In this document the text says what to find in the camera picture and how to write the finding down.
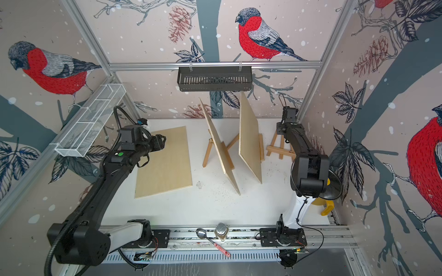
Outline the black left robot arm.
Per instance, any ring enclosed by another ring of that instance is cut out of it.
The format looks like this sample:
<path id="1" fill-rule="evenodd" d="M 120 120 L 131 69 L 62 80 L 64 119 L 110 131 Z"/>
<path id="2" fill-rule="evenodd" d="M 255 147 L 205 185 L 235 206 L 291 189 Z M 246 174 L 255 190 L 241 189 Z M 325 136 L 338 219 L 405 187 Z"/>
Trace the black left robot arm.
<path id="1" fill-rule="evenodd" d="M 91 266 L 103 262 L 107 255 L 132 242 L 154 243 L 148 220 L 134 219 L 115 228 L 109 233 L 100 231 L 102 219 L 114 195 L 139 161 L 149 157 L 151 152 L 165 147 L 166 137 L 152 135 L 147 129 L 147 120 L 131 120 L 131 125 L 118 125 L 118 136 L 111 150 L 100 162 L 100 176 L 81 201 L 80 205 L 63 223 L 54 223 L 47 232 L 51 245 L 45 264 L 44 274 L 52 274 L 52 262 L 81 265 L 82 275 Z"/>

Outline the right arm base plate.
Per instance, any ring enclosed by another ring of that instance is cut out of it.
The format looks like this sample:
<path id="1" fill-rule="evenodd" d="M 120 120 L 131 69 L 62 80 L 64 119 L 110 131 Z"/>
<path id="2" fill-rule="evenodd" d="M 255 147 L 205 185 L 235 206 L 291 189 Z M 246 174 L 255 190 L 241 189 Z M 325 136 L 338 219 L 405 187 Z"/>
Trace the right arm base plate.
<path id="1" fill-rule="evenodd" d="M 260 228 L 259 240 L 262 247 L 306 247 L 306 235 L 302 228 L 291 229 L 284 227 L 277 231 L 276 228 Z"/>

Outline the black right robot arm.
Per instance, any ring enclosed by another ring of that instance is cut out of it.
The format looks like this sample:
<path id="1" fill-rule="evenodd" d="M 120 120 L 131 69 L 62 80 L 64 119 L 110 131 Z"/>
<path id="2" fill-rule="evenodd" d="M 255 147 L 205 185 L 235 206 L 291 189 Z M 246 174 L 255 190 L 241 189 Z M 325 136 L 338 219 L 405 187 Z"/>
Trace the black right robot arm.
<path id="1" fill-rule="evenodd" d="M 302 228 L 303 218 L 310 205 L 325 192 L 328 185 L 329 158 L 317 151 L 306 136 L 305 128 L 298 122 L 298 109 L 285 106 L 276 132 L 282 142 L 289 144 L 295 157 L 291 165 L 290 185 L 294 192 L 288 210 L 276 223 L 278 236 L 288 229 Z"/>

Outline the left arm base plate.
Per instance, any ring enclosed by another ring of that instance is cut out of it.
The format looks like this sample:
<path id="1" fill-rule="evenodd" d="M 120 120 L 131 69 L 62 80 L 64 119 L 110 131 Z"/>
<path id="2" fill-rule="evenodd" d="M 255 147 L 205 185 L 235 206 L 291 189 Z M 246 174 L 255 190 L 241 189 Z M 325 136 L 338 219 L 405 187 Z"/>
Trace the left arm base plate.
<path id="1" fill-rule="evenodd" d="M 125 244 L 124 249 L 146 249 L 146 248 L 167 248 L 169 243 L 170 230 L 151 230 L 142 234 L 138 240 Z"/>

